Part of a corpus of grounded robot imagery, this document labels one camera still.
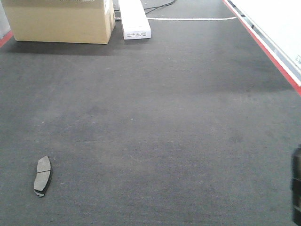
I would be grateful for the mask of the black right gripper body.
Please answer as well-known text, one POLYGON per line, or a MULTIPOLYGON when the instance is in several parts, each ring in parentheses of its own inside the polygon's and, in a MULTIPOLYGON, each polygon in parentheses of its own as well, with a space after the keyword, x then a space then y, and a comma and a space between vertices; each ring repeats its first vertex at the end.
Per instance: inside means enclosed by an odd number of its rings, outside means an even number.
POLYGON ((301 223, 301 145, 292 155, 292 204, 293 222, 301 223))

